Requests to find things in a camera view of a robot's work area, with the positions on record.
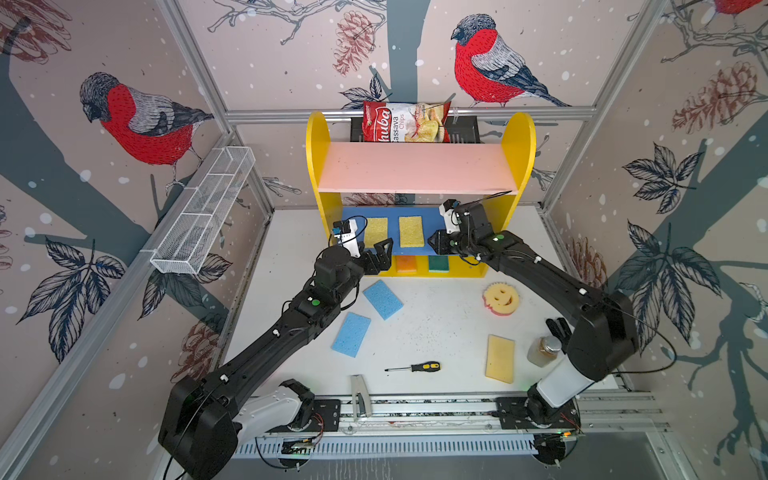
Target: gray floor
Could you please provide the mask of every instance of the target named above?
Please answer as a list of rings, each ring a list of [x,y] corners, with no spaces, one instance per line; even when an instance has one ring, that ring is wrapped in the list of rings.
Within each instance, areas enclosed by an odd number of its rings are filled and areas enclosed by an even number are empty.
[[[531,456],[381,458],[309,462],[282,472],[254,460],[231,460],[215,480],[653,480],[664,478],[643,433],[593,433],[578,441],[561,468]]]

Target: bird head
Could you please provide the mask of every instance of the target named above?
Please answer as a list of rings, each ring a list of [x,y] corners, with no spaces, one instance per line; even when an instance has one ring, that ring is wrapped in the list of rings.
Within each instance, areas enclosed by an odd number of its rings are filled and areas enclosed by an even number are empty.
[[[495,30],[496,22],[493,21],[490,15],[485,13],[477,13],[474,15],[468,15],[456,25],[451,35],[451,40],[456,40],[458,43],[465,47],[475,33],[481,30]]]
[[[80,102],[83,104],[83,112],[88,121],[112,120],[112,116],[109,114],[107,95],[112,88],[119,84],[120,82],[115,77],[101,71],[85,79],[83,85],[80,86]]]

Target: screwdriver handle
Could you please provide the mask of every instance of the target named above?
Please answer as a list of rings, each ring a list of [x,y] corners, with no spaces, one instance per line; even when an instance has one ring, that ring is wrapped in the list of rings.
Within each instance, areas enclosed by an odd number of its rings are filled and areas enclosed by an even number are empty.
[[[437,372],[438,370],[440,370],[440,362],[436,362],[435,360],[429,360],[428,362],[411,365],[411,372],[433,373]]]

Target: glass jar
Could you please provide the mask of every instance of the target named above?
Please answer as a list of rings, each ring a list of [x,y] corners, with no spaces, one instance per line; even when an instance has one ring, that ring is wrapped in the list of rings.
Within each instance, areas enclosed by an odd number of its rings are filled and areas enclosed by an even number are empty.
[[[528,361],[536,366],[544,367],[558,358],[563,345],[557,337],[549,335],[536,339],[528,349]]]

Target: pink shelf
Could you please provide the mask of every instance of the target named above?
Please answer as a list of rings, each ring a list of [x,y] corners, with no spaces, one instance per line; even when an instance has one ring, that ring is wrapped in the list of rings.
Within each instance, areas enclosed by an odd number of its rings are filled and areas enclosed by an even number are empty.
[[[331,142],[318,191],[487,195],[518,186],[500,145]]]

